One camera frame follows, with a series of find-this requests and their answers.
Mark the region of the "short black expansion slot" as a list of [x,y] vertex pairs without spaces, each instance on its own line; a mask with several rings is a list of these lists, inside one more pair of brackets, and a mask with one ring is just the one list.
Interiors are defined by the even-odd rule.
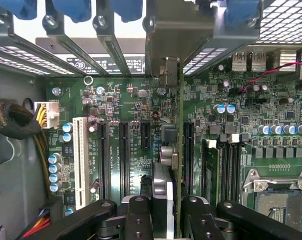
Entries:
[[141,122],[141,148],[143,150],[151,147],[151,123],[147,121]]

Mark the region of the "CPU socket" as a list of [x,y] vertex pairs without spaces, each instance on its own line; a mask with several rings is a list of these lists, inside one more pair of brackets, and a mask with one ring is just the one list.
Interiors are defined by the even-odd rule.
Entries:
[[266,176],[249,169],[243,177],[240,203],[302,232],[302,170]]

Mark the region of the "green RAM stick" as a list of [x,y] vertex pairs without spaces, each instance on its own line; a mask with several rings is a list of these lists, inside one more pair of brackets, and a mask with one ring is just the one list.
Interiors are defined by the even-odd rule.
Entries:
[[216,144],[216,140],[202,140],[202,196],[212,206],[218,196],[220,151]]

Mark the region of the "long black expansion slot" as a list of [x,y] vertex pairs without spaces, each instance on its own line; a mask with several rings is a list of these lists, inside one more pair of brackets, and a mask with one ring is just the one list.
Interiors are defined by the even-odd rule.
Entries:
[[183,164],[184,164],[184,182],[188,195],[193,192],[193,166],[194,166],[194,123],[184,122],[183,124]]
[[119,123],[119,163],[120,163],[120,195],[121,199],[130,190],[130,130],[128,122]]
[[109,133],[107,122],[98,123],[97,132],[98,163],[99,163],[99,196],[109,199],[110,193],[110,160],[109,160]]

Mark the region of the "white expansion slot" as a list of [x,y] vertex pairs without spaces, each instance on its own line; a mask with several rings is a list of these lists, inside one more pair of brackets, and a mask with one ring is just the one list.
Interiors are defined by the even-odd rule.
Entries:
[[86,117],[74,117],[72,123],[75,208],[79,210],[90,204],[88,124]]

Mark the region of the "metal slot blanking plate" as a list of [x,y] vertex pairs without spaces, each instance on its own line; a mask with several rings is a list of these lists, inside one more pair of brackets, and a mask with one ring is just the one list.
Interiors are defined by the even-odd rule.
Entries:
[[64,15],[60,13],[55,15],[52,13],[46,13],[43,17],[42,25],[47,36],[57,42],[70,54],[73,54],[80,60],[83,60],[84,63],[92,67],[101,76],[109,76],[109,73],[103,67],[101,67],[85,50],[65,34]]
[[131,76],[131,72],[122,49],[114,33],[114,15],[96,15],[92,22],[97,38],[106,52],[114,60],[123,76]]
[[0,64],[44,77],[85,73],[14,33],[13,15],[0,8]]

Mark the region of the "blue slot clip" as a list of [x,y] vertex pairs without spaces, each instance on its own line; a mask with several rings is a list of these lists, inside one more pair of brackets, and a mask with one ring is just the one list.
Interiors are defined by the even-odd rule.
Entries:
[[0,7],[20,20],[37,18],[37,0],[0,0]]
[[234,26],[252,19],[259,7],[259,0],[226,0],[225,25]]
[[91,19],[91,0],[52,0],[54,8],[74,23]]
[[109,0],[110,8],[117,13],[123,23],[142,18],[143,0]]

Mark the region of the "green motherboard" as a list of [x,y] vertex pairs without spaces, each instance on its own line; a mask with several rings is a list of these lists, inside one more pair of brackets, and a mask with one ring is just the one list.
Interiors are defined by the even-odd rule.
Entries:
[[[198,77],[184,77],[186,122],[195,125],[193,196],[202,196],[202,140],[216,140],[220,151],[218,196],[221,200],[221,144],[240,135],[240,184],[251,168],[261,175],[288,176],[302,170],[302,51],[290,51],[285,63],[270,64],[265,52],[236,53]],[[156,78],[62,78],[48,83],[49,102],[58,102],[60,125],[48,132],[51,191],[62,199],[65,215],[76,212],[73,123],[87,118],[90,203],[99,196],[98,123],[109,133],[110,198],[120,203],[119,123],[130,130],[130,195],[152,197],[153,166],[159,162],[161,129],[178,114],[174,90]],[[151,123],[151,147],[141,148],[141,122]]]

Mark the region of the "black RAM slot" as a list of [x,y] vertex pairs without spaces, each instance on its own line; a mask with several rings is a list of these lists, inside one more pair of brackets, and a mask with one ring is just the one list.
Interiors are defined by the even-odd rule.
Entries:
[[239,184],[240,184],[240,135],[234,133],[230,137],[230,147],[231,147],[231,160],[232,160],[232,176],[231,176],[231,197],[230,200],[238,202],[239,201]]
[[230,150],[229,144],[223,142],[221,144],[221,156],[222,156],[222,170],[221,170],[221,200],[225,201],[229,199],[230,192]]

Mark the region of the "grey open PC case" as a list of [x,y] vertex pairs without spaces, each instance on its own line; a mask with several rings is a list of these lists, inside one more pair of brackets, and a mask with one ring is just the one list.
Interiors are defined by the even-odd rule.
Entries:
[[[51,80],[65,78],[151,78],[147,75],[143,25],[147,15],[143,0],[142,18],[124,23],[109,0],[91,0],[91,19],[74,23],[57,11],[52,0],[37,0],[37,18],[21,20],[13,15],[14,33],[83,71],[85,76],[39,76],[0,64],[0,240],[25,237],[69,215],[62,199],[51,191],[49,180],[48,132],[34,117],[34,103],[48,102]],[[75,55],[49,38],[42,25],[45,14],[64,15],[64,31],[85,50],[109,76],[102,76]],[[114,33],[131,72],[123,76],[96,35],[92,22],[96,15],[114,15]],[[236,53],[267,53],[272,65],[285,63],[289,52],[302,51],[302,0],[259,0],[256,15],[237,25],[225,25],[214,38],[217,48],[198,55],[210,63],[192,68],[184,76],[198,77]]]

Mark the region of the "white power connector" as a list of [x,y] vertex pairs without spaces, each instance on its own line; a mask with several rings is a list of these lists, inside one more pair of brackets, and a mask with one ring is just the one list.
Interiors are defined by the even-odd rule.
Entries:
[[59,103],[56,101],[36,101],[34,117],[42,129],[58,129],[60,125]]

